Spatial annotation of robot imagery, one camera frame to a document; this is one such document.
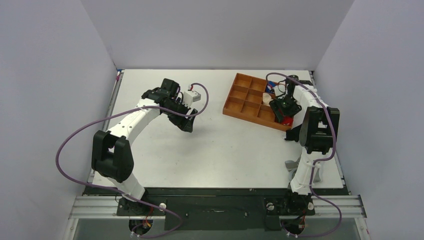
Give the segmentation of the red underwear white trim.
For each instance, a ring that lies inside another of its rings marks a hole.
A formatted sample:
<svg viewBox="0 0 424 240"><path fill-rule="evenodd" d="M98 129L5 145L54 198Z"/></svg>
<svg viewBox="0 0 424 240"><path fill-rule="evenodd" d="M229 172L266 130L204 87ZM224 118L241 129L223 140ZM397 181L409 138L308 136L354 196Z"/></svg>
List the red underwear white trim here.
<svg viewBox="0 0 424 240"><path fill-rule="evenodd" d="M281 124L284 125L284 126L291 127L293 125L293 121L294 121L293 117L284 116Z"/></svg>

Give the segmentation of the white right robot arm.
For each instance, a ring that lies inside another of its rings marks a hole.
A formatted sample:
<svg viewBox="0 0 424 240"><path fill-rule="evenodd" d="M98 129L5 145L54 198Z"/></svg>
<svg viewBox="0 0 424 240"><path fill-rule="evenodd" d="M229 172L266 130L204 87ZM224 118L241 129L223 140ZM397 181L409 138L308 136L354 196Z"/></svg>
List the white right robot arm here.
<svg viewBox="0 0 424 240"><path fill-rule="evenodd" d="M299 143L302 152L298 160L285 164L292 172L289 188L297 195L307 196L312 193L313 184L321 180L322 163L333 159L336 153L340 110L324 103L311 81L289 75L283 82L284 90L276 85L276 97L269 105L278 123L292 118L285 140Z"/></svg>

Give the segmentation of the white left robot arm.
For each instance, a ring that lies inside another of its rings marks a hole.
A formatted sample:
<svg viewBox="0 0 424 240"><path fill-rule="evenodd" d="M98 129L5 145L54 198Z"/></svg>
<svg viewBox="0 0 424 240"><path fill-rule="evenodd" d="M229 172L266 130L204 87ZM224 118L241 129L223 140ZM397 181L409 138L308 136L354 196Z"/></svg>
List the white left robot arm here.
<svg viewBox="0 0 424 240"><path fill-rule="evenodd" d="M191 106L201 98L201 94L194 91L192 86L181 91L177 82L165 78L161 86L141 95L133 112L126 114L113 127L106 131L99 130L93 136L92 169L111 181L130 200L129 208L136 215L143 215L149 210L149 201L143 197L146 189L133 173L133 142L161 114L165 114L181 131L191 133L195 117L200 113Z"/></svg>

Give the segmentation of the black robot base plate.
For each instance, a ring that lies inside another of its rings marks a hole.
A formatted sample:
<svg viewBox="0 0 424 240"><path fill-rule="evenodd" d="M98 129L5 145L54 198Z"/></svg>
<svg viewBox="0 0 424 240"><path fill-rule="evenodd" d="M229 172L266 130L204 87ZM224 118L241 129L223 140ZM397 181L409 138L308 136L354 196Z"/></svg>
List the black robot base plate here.
<svg viewBox="0 0 424 240"><path fill-rule="evenodd" d="M127 217L128 227L139 235L159 221L169 231L264 229L302 230L305 218L319 214L319 204L330 196L345 196L345 188L318 189L321 198L299 195L288 188L169 188L149 187L141 202L112 190L86 187L85 196L112 196L113 215Z"/></svg>

